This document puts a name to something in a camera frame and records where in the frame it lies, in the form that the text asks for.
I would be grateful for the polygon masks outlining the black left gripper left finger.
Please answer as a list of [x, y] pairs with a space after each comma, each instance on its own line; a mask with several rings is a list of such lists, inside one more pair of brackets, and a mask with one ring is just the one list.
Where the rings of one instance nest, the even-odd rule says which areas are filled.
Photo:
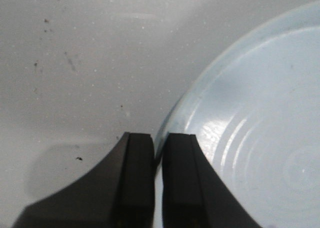
[[27, 206], [14, 227], [152, 227], [154, 208], [152, 137], [126, 132], [84, 176]]

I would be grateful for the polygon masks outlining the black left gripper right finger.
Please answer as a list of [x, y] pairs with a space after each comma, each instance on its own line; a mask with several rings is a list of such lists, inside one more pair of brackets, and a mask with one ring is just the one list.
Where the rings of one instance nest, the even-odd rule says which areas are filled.
[[164, 227], [259, 227], [211, 167], [195, 135], [168, 135], [162, 179]]

